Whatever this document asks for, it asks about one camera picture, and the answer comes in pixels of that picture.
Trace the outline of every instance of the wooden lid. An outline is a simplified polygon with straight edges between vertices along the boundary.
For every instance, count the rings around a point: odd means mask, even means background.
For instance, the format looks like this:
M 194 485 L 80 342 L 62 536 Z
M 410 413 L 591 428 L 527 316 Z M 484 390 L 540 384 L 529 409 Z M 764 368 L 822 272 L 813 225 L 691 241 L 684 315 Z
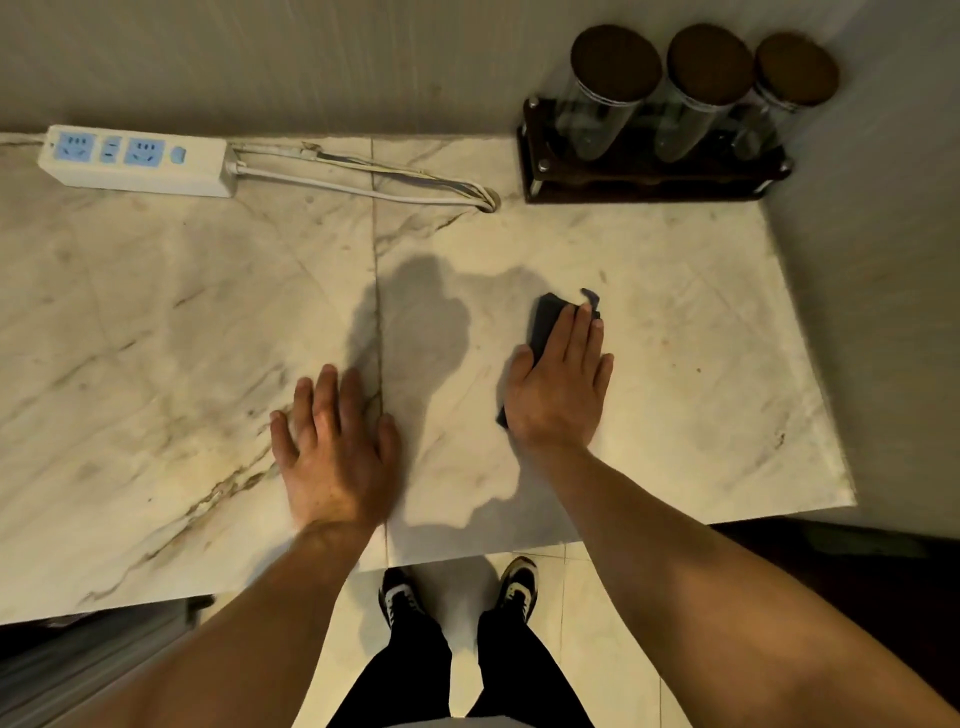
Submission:
M 618 104 L 642 101 L 663 75 L 650 41 L 618 25 L 596 25 L 580 33 L 570 48 L 570 67 L 588 90 Z
M 801 107 L 829 100 L 840 87 L 840 68 L 806 36 L 775 33 L 756 49 L 756 79 L 775 97 Z
M 716 25 L 684 28 L 666 54 L 670 81 L 695 101 L 724 107 L 754 84 L 754 59 L 740 38 Z

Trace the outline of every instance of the black pants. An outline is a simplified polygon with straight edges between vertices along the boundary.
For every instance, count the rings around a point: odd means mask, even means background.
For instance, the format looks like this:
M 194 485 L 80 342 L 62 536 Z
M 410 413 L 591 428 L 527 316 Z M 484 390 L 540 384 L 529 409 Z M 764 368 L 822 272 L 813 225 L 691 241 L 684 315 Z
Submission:
M 450 715 L 450 648 L 436 621 L 404 615 L 390 644 L 357 678 L 329 728 L 380 728 Z M 576 693 L 537 635 L 516 614 L 480 616 L 483 691 L 468 717 L 507 716 L 534 728 L 591 726 Z

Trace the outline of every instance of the marble countertop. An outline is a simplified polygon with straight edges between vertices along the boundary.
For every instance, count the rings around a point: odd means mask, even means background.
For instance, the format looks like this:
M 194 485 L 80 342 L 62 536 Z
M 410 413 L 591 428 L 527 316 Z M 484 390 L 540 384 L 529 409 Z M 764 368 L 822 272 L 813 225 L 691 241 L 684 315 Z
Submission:
M 0 147 L 0 622 L 248 583 L 292 533 L 267 414 L 326 361 L 356 363 L 406 440 L 361 569 L 576 541 L 494 422 L 547 291 L 600 294 L 616 371 L 593 449 L 655 495 L 704 522 L 853 503 L 759 205 L 527 206 L 510 139 L 323 144 L 503 209 L 73 189 Z

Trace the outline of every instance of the black sneaker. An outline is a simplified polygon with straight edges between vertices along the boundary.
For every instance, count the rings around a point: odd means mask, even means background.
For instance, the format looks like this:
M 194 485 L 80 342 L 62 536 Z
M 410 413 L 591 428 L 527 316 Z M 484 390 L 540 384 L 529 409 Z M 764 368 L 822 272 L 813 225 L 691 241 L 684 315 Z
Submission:
M 403 619 L 403 615 L 426 614 L 417 593 L 417 586 L 403 569 L 397 567 L 383 572 L 379 601 L 380 611 L 391 629 L 398 619 Z
M 537 565 L 526 556 L 517 556 L 500 579 L 496 609 L 516 612 L 524 622 L 537 606 Z

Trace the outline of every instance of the white power strip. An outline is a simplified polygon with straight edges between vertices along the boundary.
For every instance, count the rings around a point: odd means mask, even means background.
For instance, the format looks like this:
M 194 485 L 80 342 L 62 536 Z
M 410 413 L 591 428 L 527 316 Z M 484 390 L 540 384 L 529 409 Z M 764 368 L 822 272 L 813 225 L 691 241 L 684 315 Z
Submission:
M 38 160 L 40 168 L 71 187 L 232 197 L 236 192 L 237 178 L 249 176 L 408 205 L 470 206 L 495 212 L 500 204 L 495 192 L 476 182 L 449 180 L 373 159 L 330 155 L 319 145 L 306 142 L 298 146 L 239 142 L 234 146 L 225 139 L 203 136 L 56 125 L 47 130 L 42 144 Z M 295 177 L 250 167 L 237 158 L 237 152 L 305 159 L 361 173 L 389 175 L 421 187 L 452 191 L 458 196 L 404 197 L 375 189 Z
M 225 139 L 53 126 L 38 164 L 71 187 L 232 197 L 236 160 Z

